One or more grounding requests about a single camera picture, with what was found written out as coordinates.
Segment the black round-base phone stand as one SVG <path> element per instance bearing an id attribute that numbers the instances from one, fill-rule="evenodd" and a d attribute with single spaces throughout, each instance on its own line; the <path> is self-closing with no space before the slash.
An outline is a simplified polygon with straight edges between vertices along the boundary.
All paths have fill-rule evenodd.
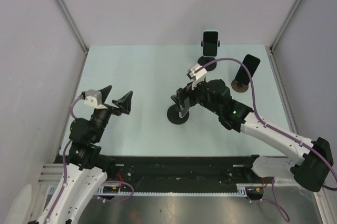
<path id="1" fill-rule="evenodd" d="M 167 119 L 169 122 L 175 125 L 182 125 L 187 122 L 189 119 L 190 113 L 189 111 L 185 114 L 184 117 L 180 117 L 180 113 L 176 109 L 176 105 L 172 105 L 168 108 L 166 112 Z"/>

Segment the black clamp phone stand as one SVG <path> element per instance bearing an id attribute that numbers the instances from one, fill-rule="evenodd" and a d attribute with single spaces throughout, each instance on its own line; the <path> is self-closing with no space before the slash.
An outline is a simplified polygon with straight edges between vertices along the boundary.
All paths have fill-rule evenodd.
<path id="1" fill-rule="evenodd" d="M 217 51 L 220 47 L 220 41 L 218 40 L 216 43 L 205 43 L 201 41 L 202 47 L 202 56 L 197 60 L 197 63 L 201 66 L 210 63 L 211 61 L 215 60 L 217 57 Z"/>

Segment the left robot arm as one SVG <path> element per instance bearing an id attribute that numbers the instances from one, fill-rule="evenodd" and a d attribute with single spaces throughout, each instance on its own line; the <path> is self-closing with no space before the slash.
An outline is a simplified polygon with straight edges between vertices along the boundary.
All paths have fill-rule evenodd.
<path id="1" fill-rule="evenodd" d="M 105 101 L 111 89 L 108 85 L 83 91 L 71 103 L 69 110 L 74 120 L 62 154 L 63 174 L 49 203 L 33 223 L 77 223 L 98 188 L 116 177 L 114 158 L 102 155 L 97 143 L 111 116 L 131 112 L 133 92 L 109 105 Z"/>

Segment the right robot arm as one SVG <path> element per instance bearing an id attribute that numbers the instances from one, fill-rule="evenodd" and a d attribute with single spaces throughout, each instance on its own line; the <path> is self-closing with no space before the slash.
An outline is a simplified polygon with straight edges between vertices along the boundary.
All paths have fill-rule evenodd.
<path id="1" fill-rule="evenodd" d="M 253 164 L 244 167 L 243 177 L 256 182 L 261 177 L 293 178 L 300 186 L 318 192 L 333 166 L 330 143 L 324 138 L 317 140 L 302 137 L 281 129 L 255 111 L 232 98 L 230 89 L 221 79 L 192 83 L 179 88 L 171 96 L 174 102 L 169 108 L 173 124 L 183 124 L 189 117 L 189 109 L 200 105 L 217 115 L 220 124 L 227 130 L 235 130 L 254 137 L 283 153 L 288 162 L 277 165 L 276 160 L 268 162 L 259 156 Z"/>

